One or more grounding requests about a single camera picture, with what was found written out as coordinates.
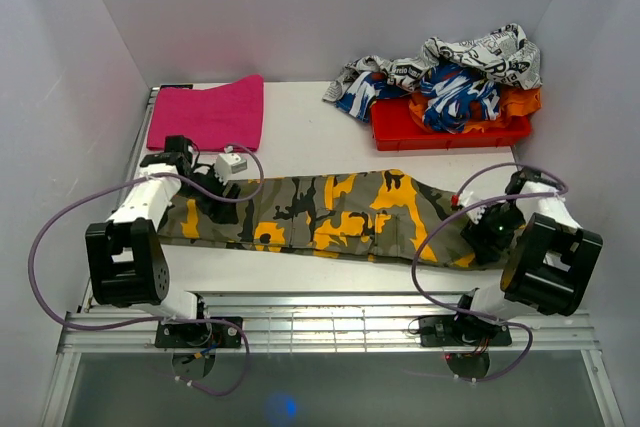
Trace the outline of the camouflage yellow green trousers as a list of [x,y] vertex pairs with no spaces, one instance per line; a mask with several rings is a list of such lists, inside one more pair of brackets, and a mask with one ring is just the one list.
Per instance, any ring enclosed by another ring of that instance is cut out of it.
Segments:
[[165,245],[480,270],[461,237],[466,219],[427,238],[452,214],[451,197],[397,169],[270,178],[234,204],[228,223],[193,197],[174,197],[159,237]]

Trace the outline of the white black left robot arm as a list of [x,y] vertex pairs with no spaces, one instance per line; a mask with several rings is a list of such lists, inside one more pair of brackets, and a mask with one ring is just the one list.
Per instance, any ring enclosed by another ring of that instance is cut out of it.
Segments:
[[169,136],[164,150],[145,155],[139,164],[140,182],[104,222],[85,233],[93,297],[100,305],[137,306],[153,316],[180,319],[178,335],[190,346],[205,344],[212,334],[209,318],[198,313],[198,297],[170,285],[170,273],[158,231],[167,221],[173,198],[200,191],[183,177],[221,197],[205,195],[208,211],[227,214],[240,189],[232,175],[247,169],[247,161],[226,147],[211,166],[197,162],[197,148],[184,136]]

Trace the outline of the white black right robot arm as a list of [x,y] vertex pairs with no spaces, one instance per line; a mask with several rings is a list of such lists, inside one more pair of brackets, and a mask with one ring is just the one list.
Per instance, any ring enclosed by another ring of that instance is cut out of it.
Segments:
[[504,322],[531,308],[542,315],[571,316],[578,309],[603,240],[582,228],[567,210],[560,181],[532,167],[510,177],[512,198],[468,214],[461,231],[481,266],[504,262],[500,281],[463,295],[452,318],[464,344],[491,340]]

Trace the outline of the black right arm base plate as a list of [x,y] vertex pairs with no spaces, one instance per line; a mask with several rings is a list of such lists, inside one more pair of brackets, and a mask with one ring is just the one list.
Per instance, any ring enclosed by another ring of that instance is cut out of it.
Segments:
[[462,315],[426,316],[419,319],[418,333],[422,347],[506,347],[512,337],[506,327]]

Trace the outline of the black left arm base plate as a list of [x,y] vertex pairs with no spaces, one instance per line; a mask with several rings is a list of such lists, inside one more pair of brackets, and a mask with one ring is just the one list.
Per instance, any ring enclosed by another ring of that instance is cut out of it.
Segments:
[[159,324],[154,346],[164,349],[239,348],[242,317],[217,318],[217,323]]

